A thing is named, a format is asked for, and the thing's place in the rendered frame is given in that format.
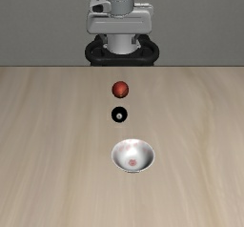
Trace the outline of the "red onion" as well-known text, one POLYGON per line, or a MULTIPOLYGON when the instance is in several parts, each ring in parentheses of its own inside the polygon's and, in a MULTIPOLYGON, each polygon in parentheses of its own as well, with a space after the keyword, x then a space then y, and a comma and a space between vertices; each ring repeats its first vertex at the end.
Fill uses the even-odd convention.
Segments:
POLYGON ((112 85, 112 94, 117 98, 124 98, 129 93, 129 86, 124 81, 117 81, 112 85))

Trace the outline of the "black ball with white dot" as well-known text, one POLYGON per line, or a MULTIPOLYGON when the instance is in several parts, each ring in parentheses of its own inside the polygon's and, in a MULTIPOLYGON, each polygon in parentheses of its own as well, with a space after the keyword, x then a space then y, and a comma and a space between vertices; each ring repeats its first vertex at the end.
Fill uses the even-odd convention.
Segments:
POLYGON ((112 120, 116 123, 124 122, 128 117, 128 112, 124 107, 115 107, 112 109, 112 120))

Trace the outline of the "white bowl with red pattern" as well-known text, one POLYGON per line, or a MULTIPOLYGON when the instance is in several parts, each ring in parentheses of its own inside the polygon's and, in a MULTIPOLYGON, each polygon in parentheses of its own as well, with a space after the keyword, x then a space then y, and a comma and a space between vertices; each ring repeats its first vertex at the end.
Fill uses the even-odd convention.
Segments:
POLYGON ((112 148, 113 164, 127 173, 145 171, 153 165, 154 160, 153 147, 141 139, 124 139, 112 148))

